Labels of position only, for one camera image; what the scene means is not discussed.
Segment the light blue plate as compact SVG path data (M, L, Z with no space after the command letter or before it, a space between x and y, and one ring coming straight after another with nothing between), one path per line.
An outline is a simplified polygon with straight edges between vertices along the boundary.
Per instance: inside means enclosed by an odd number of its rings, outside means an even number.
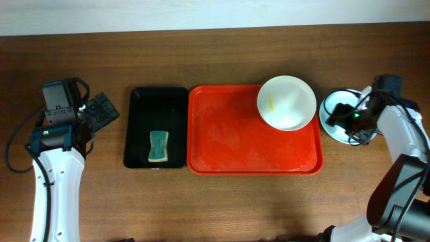
M339 103L349 104L357 109L361 92L353 89L339 89L330 93L322 102L329 115Z

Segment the green and yellow sponge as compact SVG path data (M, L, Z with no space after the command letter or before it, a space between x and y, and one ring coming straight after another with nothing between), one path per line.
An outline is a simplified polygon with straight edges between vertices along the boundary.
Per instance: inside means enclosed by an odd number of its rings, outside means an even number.
M168 161L167 144L169 133L163 130L150 131L150 151L148 161L151 163Z

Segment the white plate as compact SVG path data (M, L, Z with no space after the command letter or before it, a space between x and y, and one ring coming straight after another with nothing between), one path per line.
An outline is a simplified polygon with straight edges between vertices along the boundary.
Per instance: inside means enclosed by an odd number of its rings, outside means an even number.
M257 109L271 127L282 131L304 128L316 114L316 96L303 80L282 75L268 80L257 94Z

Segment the pale green plate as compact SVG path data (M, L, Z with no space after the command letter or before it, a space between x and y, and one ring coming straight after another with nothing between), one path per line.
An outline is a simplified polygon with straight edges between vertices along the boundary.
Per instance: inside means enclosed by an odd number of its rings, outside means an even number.
M346 145L352 145L352 146L358 146L359 145L359 143L357 141L353 140L352 138L349 138L345 134L344 128L341 128L340 126L337 126L337 125L329 126L326 123L327 119L329 118L329 113L324 108L324 102L322 102L320 105L318 115L319 115L320 123L321 123L323 129L331 138L335 139L336 141L339 141L340 143L346 144Z

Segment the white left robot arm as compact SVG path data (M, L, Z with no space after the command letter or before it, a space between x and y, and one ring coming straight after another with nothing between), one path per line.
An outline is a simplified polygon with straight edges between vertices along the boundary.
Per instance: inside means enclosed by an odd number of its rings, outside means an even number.
M77 120L37 125L24 145L32 157L35 197L30 241L79 241L79 188L95 133L119 117L103 92L77 110Z

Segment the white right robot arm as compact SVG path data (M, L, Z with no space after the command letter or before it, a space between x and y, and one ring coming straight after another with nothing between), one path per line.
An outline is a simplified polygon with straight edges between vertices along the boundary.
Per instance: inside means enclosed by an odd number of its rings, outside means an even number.
M368 89L345 99L332 93L320 112L320 121L341 127L350 145L367 145L380 133L392 159L366 214L327 229L327 240L428 241L429 203L418 200L417 194L429 194L429 138L416 104L392 91Z

